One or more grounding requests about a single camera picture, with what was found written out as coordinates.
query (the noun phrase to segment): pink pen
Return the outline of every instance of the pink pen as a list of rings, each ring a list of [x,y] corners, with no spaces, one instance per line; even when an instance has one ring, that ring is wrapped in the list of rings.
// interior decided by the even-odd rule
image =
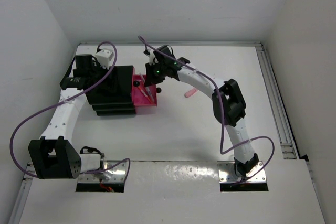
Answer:
[[[184,96],[185,96],[186,98],[189,98],[189,97],[191,97],[194,93],[196,93],[197,91],[198,91],[198,89],[193,88],[192,90],[189,90],[188,92],[186,92],[186,93],[184,94]]]

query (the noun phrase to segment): pink marker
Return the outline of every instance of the pink marker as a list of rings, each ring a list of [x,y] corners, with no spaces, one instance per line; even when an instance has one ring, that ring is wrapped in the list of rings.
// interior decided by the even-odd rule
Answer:
[[[194,93],[196,93],[197,91],[198,91],[198,89],[193,88],[192,90],[189,90],[188,92],[186,92],[186,93],[184,94],[184,96],[185,96],[186,98],[189,98],[189,97],[191,97]]]

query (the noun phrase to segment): white table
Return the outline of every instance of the white table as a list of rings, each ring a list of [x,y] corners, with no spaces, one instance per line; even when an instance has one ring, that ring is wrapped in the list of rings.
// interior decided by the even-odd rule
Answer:
[[[255,47],[173,48],[200,70],[238,81],[250,137],[266,135],[276,145],[266,168],[269,192],[219,191],[216,161],[233,156],[219,153],[221,127],[212,102],[200,92],[184,98],[191,87],[167,78],[159,84],[157,108],[142,108],[136,116],[99,118],[86,104],[72,138],[76,150],[96,147],[108,159],[162,162],[132,162],[123,194],[76,193],[76,180],[34,179],[20,223],[324,223],[306,164],[283,159]],[[80,45],[77,54],[95,49]],[[142,46],[117,49],[117,65],[145,73]],[[266,161],[271,145],[260,140],[253,147]]]

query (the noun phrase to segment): wall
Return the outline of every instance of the wall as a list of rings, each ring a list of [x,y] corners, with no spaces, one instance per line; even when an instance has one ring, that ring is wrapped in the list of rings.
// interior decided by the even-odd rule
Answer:
[[[73,48],[44,0],[0,0],[0,6],[0,223],[7,223],[23,176],[9,155],[9,138],[24,118],[58,101],[58,82]],[[51,114],[18,132],[15,153],[21,164]]]
[[[74,42],[266,38],[285,0],[46,0]]]
[[[327,223],[336,212],[336,0],[287,0],[268,39],[280,92],[308,154]]]

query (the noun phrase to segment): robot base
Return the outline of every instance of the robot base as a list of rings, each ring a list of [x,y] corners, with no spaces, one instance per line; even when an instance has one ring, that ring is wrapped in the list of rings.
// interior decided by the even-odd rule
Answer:
[[[262,167],[263,163],[259,162],[246,176],[254,175]],[[235,162],[218,162],[218,175],[221,191],[268,191],[265,170],[261,170],[245,183],[233,185],[241,180],[236,175]]]

